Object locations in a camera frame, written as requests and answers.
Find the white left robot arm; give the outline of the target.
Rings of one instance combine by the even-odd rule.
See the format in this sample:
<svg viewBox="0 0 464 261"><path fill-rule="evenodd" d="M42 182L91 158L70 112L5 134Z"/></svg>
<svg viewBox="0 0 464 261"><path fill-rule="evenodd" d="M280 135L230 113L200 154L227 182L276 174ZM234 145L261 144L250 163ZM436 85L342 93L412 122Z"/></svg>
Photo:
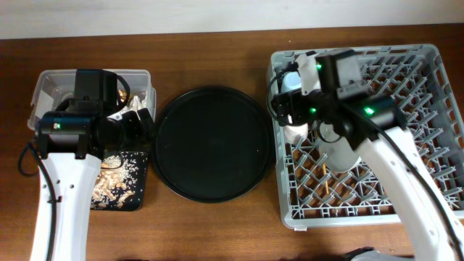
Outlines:
<svg viewBox="0 0 464 261"><path fill-rule="evenodd" d="M156 92L145 70L46 70L34 91L27 148L40 196L32 260L84 260L92 209L142 203L155 139Z"/></svg>

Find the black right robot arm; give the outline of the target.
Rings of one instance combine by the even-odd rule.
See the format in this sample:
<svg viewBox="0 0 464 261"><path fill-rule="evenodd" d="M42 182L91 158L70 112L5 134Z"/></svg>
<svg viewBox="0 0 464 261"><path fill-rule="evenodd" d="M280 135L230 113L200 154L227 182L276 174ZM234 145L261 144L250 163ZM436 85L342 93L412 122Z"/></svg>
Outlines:
<svg viewBox="0 0 464 261"><path fill-rule="evenodd" d="M283 224L401 222L463 258L463 121L435 47L278 51L268 68Z"/></svg>

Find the pink cup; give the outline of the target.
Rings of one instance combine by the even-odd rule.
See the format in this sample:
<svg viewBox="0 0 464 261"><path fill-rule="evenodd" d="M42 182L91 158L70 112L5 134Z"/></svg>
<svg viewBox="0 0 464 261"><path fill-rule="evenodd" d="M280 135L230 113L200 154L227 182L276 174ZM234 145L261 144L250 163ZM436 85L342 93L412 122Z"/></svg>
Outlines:
<svg viewBox="0 0 464 261"><path fill-rule="evenodd" d="M284 141L289 144L297 144L302 138L307 138L308 124L298 126L283 126Z"/></svg>

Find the light blue cup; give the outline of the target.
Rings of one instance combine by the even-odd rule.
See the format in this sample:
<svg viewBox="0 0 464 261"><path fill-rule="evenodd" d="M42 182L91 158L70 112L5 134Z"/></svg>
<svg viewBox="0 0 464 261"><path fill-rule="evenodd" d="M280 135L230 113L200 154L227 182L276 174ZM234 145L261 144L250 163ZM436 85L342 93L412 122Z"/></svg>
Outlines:
<svg viewBox="0 0 464 261"><path fill-rule="evenodd" d="M302 87L302 81L298 72L287 72L281 82L281 93L290 92Z"/></svg>

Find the wooden chopstick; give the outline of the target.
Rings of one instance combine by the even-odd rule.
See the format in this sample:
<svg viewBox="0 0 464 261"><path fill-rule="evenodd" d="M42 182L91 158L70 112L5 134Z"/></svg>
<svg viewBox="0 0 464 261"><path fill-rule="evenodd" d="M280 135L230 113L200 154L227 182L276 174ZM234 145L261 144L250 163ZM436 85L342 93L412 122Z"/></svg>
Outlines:
<svg viewBox="0 0 464 261"><path fill-rule="evenodd" d="M328 181L327 180L330 178L330 176L327 173L326 163L322 164L322 169L323 169L323 177L324 177L324 188L325 188L326 193L329 194L330 191L329 191L329 188L328 188Z"/></svg>

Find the white tissue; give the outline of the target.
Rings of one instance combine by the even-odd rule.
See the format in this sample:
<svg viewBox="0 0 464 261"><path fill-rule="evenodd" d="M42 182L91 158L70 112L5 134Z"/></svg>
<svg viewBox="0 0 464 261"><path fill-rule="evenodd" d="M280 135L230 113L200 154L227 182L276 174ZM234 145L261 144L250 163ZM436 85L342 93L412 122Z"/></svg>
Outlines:
<svg viewBox="0 0 464 261"><path fill-rule="evenodd" d="M146 100L140 100L137 96L134 96L130 101L129 105L124 106L119 112L116 112L108 118L114 119L114 120L122 120L123 114L126 112L134 111L137 112L140 109L145 109L146 108Z"/></svg>

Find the grey round plate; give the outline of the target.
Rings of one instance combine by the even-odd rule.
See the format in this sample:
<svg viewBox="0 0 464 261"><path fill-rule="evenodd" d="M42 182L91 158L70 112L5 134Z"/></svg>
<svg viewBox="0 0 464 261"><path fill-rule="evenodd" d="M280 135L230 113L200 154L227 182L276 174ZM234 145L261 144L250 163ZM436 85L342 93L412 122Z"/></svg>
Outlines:
<svg viewBox="0 0 464 261"><path fill-rule="evenodd" d="M327 155L325 164L331 172L345 173L360 164L360 155L352 150L345 137L335 133L332 125L321 123L318 131L319 152Z"/></svg>

